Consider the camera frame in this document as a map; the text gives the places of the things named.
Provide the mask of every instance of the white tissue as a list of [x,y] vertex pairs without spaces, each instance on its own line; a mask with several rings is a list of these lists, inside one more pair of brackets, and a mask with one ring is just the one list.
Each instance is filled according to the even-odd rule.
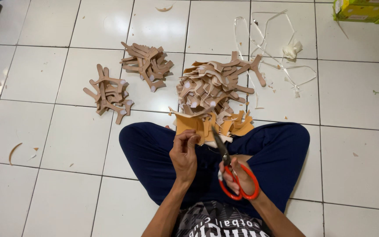
[[292,43],[283,46],[284,57],[295,59],[297,54],[302,50],[302,44],[298,40],[293,40]]

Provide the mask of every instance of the finger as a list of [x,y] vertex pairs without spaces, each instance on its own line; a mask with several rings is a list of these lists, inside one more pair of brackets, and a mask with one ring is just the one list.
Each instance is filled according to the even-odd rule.
[[173,148],[182,152],[182,144],[195,134],[195,130],[185,130],[181,134],[176,135],[173,140]]
[[236,194],[239,194],[239,185],[237,183],[226,183],[227,186],[234,191]]
[[195,145],[200,141],[201,137],[198,134],[192,135],[187,142],[187,154],[188,157],[197,158],[195,154]]
[[223,179],[226,180],[226,182],[228,183],[233,183],[233,178],[230,174],[228,173],[223,173]]
[[247,178],[248,174],[242,169],[241,164],[239,164],[238,159],[236,157],[232,158],[230,162],[232,169],[236,172],[239,178]]
[[219,168],[219,170],[220,170],[220,173],[224,173],[224,165],[223,165],[223,161],[220,162],[220,163],[218,164],[218,168]]

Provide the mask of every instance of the white plastic strap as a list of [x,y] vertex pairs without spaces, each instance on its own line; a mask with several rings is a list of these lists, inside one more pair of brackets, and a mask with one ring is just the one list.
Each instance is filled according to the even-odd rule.
[[[266,21],[266,27],[265,27],[265,30],[267,29],[268,21],[270,21],[270,20],[276,18],[277,16],[279,16],[279,15],[281,15],[281,14],[284,14],[284,15],[286,15],[286,17],[287,17],[287,19],[288,19],[288,22],[289,22],[289,24],[290,24],[290,26],[291,26],[291,28],[292,28],[292,30],[293,30],[292,23],[291,23],[289,17],[287,16],[286,12],[287,12],[287,10],[284,10],[284,11],[281,11],[281,12],[277,12],[277,13],[276,13],[276,12],[253,12],[252,14],[254,14],[254,13],[275,13],[274,16],[272,16],[271,18],[269,18],[269,19]],[[283,71],[286,73],[287,78],[288,78],[287,80],[286,80],[286,79],[285,79],[285,80],[286,80],[287,82],[289,82],[290,84],[292,84],[292,89],[293,89],[293,91],[294,91],[294,93],[295,93],[295,98],[299,97],[299,86],[302,85],[302,84],[305,84],[305,83],[307,83],[307,82],[310,82],[310,81],[312,81],[313,79],[315,79],[315,78],[317,77],[317,72],[316,72],[313,68],[311,68],[311,67],[309,67],[309,66],[304,66],[304,65],[303,65],[303,66],[284,67],[284,66],[282,65],[282,61],[283,61],[284,55],[283,55],[283,57],[281,58],[281,60],[279,61],[279,60],[277,60],[275,57],[273,57],[270,53],[268,53],[268,52],[266,51],[266,45],[267,45],[267,42],[266,42],[266,40],[265,40],[265,35],[264,35],[264,34],[261,32],[261,30],[258,28],[257,24],[255,24],[255,22],[254,22],[254,18],[252,17],[252,14],[251,14],[251,18],[253,19],[253,23],[254,23],[254,25],[255,25],[255,28],[257,29],[257,31],[260,33],[260,35],[261,35],[262,38],[263,38],[261,44],[258,44],[255,40],[253,40],[253,39],[251,38],[251,35],[250,35],[250,34],[248,35],[248,36],[249,36],[249,40],[250,40],[250,42],[252,42],[253,44],[255,44],[255,45],[257,46],[257,48],[255,48],[254,51],[256,51],[258,48],[261,49],[265,54],[267,54],[268,56],[270,56],[272,59],[274,59],[274,60],[277,62],[277,66],[276,66],[276,65],[272,65],[272,64],[267,63],[267,62],[264,62],[263,60],[261,60],[260,63],[264,63],[264,64],[266,64],[266,65],[268,65],[268,66],[271,66],[271,67],[274,67],[274,68],[276,68],[276,69],[283,70]],[[241,52],[241,50],[240,50],[240,46],[239,46],[239,43],[238,43],[238,38],[237,38],[237,36],[236,36],[236,29],[237,29],[237,26],[236,26],[236,25],[237,25],[237,21],[238,21],[238,20],[243,20],[243,22],[245,23],[245,27],[246,27],[247,32],[249,32],[249,28],[248,28],[248,23],[247,23],[247,21],[245,20],[245,18],[243,18],[243,17],[241,17],[241,16],[235,18],[235,21],[234,21],[234,37],[235,37],[235,44],[236,44],[236,48],[238,49],[238,52],[239,52],[239,57],[240,57],[241,60],[243,60],[242,52]],[[292,36],[291,36],[291,39],[289,40],[289,43],[293,40],[293,36],[294,36],[294,34],[295,34],[294,32],[295,32],[295,31],[293,30],[293,34],[292,34]],[[311,69],[311,70],[315,73],[315,75],[314,75],[313,78],[310,78],[310,79],[307,80],[306,82],[303,82],[303,83],[297,85],[297,84],[292,80],[292,78],[290,77],[290,75],[289,75],[289,73],[288,73],[288,69],[292,69],[292,68],[300,68],[300,67],[307,67],[307,68]],[[257,88],[255,87],[255,85],[254,85],[254,83],[253,83],[253,81],[252,81],[252,78],[251,78],[251,76],[249,75],[249,73],[248,73],[248,79],[249,79],[250,82],[252,83],[252,85],[253,85],[253,87],[254,87],[254,90],[255,90],[255,97],[256,97],[256,105],[255,105],[255,108],[256,108],[256,109],[261,108],[261,107],[258,107],[258,93],[257,93]]]

